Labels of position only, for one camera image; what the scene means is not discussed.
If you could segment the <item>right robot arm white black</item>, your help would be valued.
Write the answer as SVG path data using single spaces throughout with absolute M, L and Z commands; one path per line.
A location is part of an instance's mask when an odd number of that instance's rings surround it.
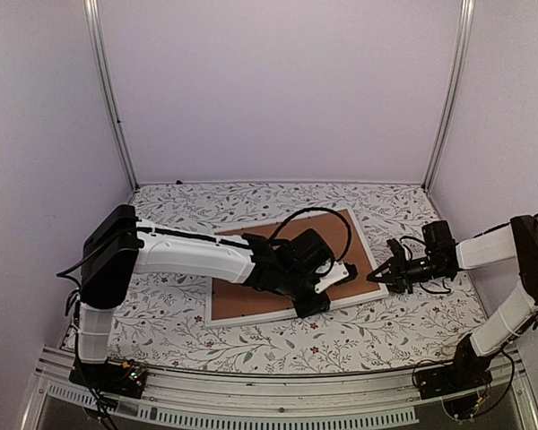
M 488 369 L 491 359 L 511 340 L 538 325 L 538 213 L 515 216 L 472 238 L 456 241 L 448 223 L 433 221 L 421 229 L 424 255 L 411 259 L 397 239 L 387 245 L 391 257 L 368 274 L 397 294 L 429 280 L 453 280 L 460 272 L 499 274 L 514 287 L 493 314 L 457 344 L 446 383 L 465 390 Z

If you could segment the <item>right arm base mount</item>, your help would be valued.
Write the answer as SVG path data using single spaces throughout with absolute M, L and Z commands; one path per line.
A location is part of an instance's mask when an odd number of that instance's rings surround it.
M 417 363 L 412 370 L 412 385 L 419 391 L 423 400 L 484 386 L 485 392 L 483 394 L 472 394 L 462 399 L 447 400 L 443 403 L 443 409 L 449 417 L 461 422 L 485 416 L 507 397 L 516 375 L 516 362 L 505 351 L 506 345 L 505 342 L 498 351 L 482 357 L 474 351 L 471 336 L 466 335 L 456 346 L 456 352 L 450 364 L 419 371 L 418 367 L 422 361 Z M 499 397 L 486 409 L 483 409 L 482 404 L 489 398 L 491 391 L 490 363 L 498 354 L 509 361 L 510 377 Z

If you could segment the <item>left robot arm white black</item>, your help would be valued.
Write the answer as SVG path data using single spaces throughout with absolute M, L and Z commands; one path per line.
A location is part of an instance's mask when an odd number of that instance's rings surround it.
M 287 297 L 299 317 L 329 306 L 326 290 L 343 269 L 312 228 L 293 239 L 244 233 L 214 236 L 168 228 L 117 206 L 86 240 L 82 259 L 60 271 L 79 271 L 76 352 L 82 376 L 97 389 L 116 379 L 107 363 L 113 313 L 123 303 L 135 273 L 167 272 L 225 280 Z

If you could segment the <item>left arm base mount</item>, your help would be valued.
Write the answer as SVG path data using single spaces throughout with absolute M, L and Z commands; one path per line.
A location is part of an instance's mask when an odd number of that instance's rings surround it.
M 79 357 L 80 335 L 74 338 L 74 363 L 69 382 L 85 388 L 95 400 L 105 400 L 113 394 L 140 400 L 147 380 L 147 368 L 133 359 L 116 364 L 105 360 L 102 364 L 86 364 Z

